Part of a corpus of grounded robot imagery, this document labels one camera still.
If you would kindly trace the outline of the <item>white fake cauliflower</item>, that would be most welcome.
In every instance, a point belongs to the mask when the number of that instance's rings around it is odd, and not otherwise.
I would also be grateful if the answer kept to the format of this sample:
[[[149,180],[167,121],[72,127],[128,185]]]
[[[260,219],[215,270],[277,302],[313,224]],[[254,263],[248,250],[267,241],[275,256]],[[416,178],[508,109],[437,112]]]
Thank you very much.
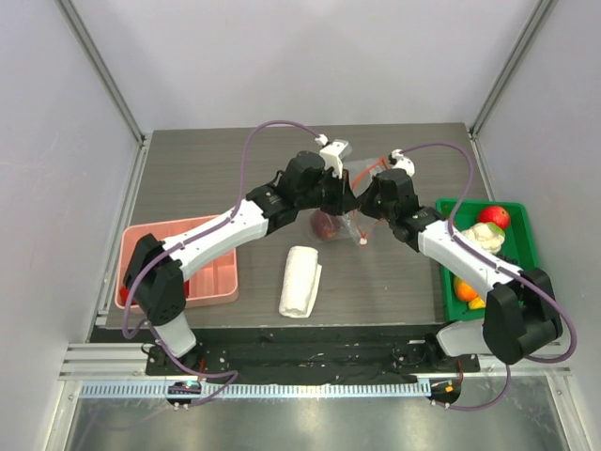
[[[504,230],[491,222],[472,225],[463,230],[462,235],[492,255],[496,255],[505,242]]]

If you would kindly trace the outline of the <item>red fake tomato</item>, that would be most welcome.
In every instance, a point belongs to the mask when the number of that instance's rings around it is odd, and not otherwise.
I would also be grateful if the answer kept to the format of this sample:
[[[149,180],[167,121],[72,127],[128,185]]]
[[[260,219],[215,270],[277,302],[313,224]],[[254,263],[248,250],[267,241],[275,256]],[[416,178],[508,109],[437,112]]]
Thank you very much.
[[[506,230],[511,224],[509,212],[502,206],[491,205],[482,209],[478,215],[479,223],[493,223],[502,230]]]

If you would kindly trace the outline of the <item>orange fake fruit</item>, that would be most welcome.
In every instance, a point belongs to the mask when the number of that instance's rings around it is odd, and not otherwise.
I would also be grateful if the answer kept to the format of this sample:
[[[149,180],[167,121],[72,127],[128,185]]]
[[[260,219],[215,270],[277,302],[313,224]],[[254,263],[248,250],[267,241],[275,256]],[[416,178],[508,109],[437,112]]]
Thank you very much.
[[[454,279],[454,292],[456,298],[463,303],[469,303],[479,297],[477,291],[459,277]]]

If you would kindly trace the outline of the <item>yellow fake pepper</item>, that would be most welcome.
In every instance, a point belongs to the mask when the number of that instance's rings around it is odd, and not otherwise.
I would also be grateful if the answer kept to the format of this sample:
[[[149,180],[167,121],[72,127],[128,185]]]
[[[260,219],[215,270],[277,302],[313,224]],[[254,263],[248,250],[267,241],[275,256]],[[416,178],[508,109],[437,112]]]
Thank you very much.
[[[476,297],[475,299],[468,302],[469,310],[479,310],[479,309],[484,309],[484,308],[485,308],[485,301],[480,297]]]

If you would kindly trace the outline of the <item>dark fake grapes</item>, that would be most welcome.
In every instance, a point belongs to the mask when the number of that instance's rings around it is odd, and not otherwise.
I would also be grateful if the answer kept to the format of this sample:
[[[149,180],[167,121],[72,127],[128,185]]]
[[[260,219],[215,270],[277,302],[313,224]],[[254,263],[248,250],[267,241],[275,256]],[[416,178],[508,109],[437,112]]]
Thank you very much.
[[[504,262],[507,262],[508,264],[519,266],[518,261],[512,257],[502,255],[502,254],[497,254],[496,257]]]

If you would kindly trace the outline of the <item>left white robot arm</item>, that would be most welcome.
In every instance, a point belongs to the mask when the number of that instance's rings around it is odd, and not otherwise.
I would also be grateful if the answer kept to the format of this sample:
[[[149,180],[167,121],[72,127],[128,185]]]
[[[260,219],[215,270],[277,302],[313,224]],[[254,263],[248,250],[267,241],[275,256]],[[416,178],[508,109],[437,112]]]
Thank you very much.
[[[141,308],[178,374],[193,373],[200,362],[184,314],[185,282],[227,252],[294,223],[303,210],[330,215],[355,210],[358,202],[343,165],[348,153],[339,141],[318,153],[303,151],[222,215],[176,236],[159,240],[148,233],[137,241],[123,277],[127,300]]]

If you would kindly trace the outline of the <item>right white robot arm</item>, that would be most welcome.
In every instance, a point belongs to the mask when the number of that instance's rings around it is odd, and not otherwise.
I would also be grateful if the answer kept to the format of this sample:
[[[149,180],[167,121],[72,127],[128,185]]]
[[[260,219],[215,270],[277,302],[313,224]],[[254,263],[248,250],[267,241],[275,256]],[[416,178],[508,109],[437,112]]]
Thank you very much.
[[[424,347],[432,369],[446,370],[469,353],[490,353],[507,365],[536,362],[535,353],[562,336],[548,274],[539,268],[524,271],[468,241],[450,219],[419,203],[405,170],[375,175],[359,197],[359,210],[386,221],[399,241],[437,261],[485,301],[483,319],[452,322]]]

